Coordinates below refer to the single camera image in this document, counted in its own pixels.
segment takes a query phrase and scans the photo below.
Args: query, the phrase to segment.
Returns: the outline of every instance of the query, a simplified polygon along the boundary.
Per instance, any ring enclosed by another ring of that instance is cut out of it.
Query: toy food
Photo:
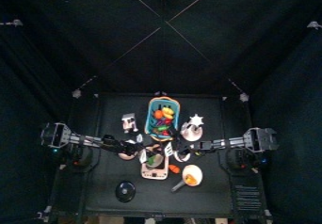
[[[163,113],[163,116],[164,116],[167,119],[170,119],[170,120],[174,119],[174,114],[175,114],[175,112],[174,112],[174,110],[172,110],[170,107],[163,107],[163,108],[162,108],[162,113]]]
[[[170,107],[163,107],[162,112],[163,112],[163,114],[167,114],[167,115],[175,114],[174,110]]]
[[[179,174],[180,173],[180,168],[175,165],[168,165],[168,169],[175,173]]]
[[[156,120],[159,120],[163,117],[163,111],[156,110],[155,114],[154,114],[154,117],[155,117]]]
[[[163,131],[163,130],[167,130],[168,129],[168,126],[167,125],[162,125],[162,126],[158,126],[156,128],[159,131]]]
[[[166,119],[164,120],[164,124],[170,125],[172,123],[172,120],[171,119]]]
[[[186,177],[184,177],[184,182],[186,182],[187,184],[196,184],[196,183],[198,183],[198,182],[196,182],[196,179],[195,179],[194,176],[190,175],[190,174],[186,175]]]
[[[163,119],[159,119],[158,122],[156,122],[156,126],[160,126],[160,125],[164,125]]]
[[[154,156],[151,156],[148,159],[147,159],[147,164],[148,164],[148,166],[152,166],[152,164],[154,164],[154,162],[155,162],[155,155]]]

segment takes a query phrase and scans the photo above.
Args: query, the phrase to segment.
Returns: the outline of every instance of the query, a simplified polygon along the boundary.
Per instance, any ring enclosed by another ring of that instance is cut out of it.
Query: blue tray
[[[171,140],[171,136],[163,136],[154,133],[154,128],[156,127],[158,120],[155,119],[154,113],[156,110],[162,110],[164,107],[168,107],[174,110],[174,119],[172,123],[178,129],[179,113],[180,113],[180,104],[178,101],[172,100],[168,97],[154,98],[148,104],[148,112],[146,119],[144,132],[158,141]]]

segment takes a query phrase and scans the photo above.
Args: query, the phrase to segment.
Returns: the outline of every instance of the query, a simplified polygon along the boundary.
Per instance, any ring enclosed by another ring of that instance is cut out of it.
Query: black table
[[[151,144],[151,137],[144,133],[148,102],[154,95],[107,94],[87,96],[75,100],[68,126],[79,134],[103,137],[112,135],[116,139],[135,139],[143,134],[144,145]],[[214,140],[242,136],[251,127],[247,104],[239,96],[170,96],[180,103],[179,126],[198,114],[203,118],[204,133],[200,140]],[[135,113],[139,131],[124,134],[122,128],[123,114]],[[72,168],[57,171],[53,186],[53,214],[82,216],[144,216],[163,217],[231,217],[243,219],[255,217],[265,223],[266,200],[261,174],[232,176],[226,171],[226,150],[206,156],[192,155],[186,163],[170,156],[170,164],[182,169],[196,165],[203,171],[202,184],[184,186],[171,193],[172,186],[182,175],[170,171],[163,181],[144,179],[140,176],[140,163],[135,158],[122,160],[112,152],[94,149],[96,162],[88,171]],[[123,203],[115,196],[115,188],[122,181],[136,186],[135,198]],[[237,202],[235,186],[253,186],[258,189],[262,202],[257,212],[242,209]]]

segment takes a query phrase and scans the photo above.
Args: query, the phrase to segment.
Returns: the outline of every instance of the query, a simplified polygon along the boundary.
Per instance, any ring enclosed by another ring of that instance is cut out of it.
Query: star-shaped object
[[[195,116],[190,117],[190,118],[191,118],[191,120],[188,122],[190,124],[194,124],[196,126],[199,126],[200,124],[204,124],[203,123],[203,117],[199,117],[198,114],[195,114]]]

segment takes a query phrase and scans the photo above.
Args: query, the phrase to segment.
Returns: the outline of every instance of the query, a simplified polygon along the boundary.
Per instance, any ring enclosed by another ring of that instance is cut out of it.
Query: black tabletop
[[[242,136],[250,127],[247,108],[239,98],[223,99],[216,96],[170,96],[180,103],[179,126],[198,114],[203,117],[203,136],[200,140],[223,139]],[[151,137],[144,133],[148,102],[154,96],[99,94],[75,103],[69,127],[79,134],[103,137],[112,135],[119,140],[143,135],[144,145]],[[135,113],[139,131],[126,134],[122,116]],[[170,156],[170,164],[184,168],[196,165],[203,171],[200,185],[184,186],[171,193],[182,175],[170,171],[166,180],[150,180],[140,176],[139,159],[124,161],[112,152],[100,150],[98,165],[91,170],[84,199],[84,210],[123,216],[231,216],[231,191],[228,175],[219,164],[219,154],[192,155],[184,163]],[[136,196],[130,202],[120,202],[115,195],[122,181],[136,187]]]

